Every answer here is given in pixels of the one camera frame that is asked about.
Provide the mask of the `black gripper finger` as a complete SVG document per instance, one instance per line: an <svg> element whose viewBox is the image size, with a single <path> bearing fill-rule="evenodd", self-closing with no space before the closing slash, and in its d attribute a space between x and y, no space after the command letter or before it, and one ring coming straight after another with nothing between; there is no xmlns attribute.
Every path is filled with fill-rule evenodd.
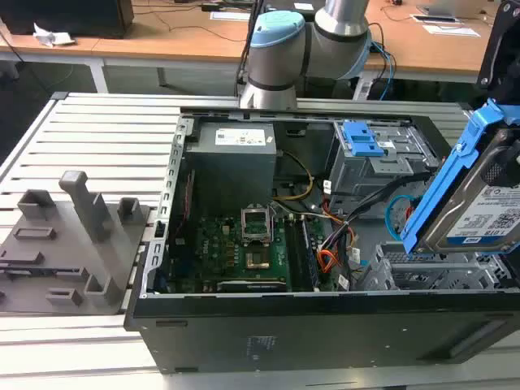
<svg viewBox="0 0 520 390"><path fill-rule="evenodd" d="M497 153L481 173L491 187L513 188L519 184L519 140Z"/></svg>

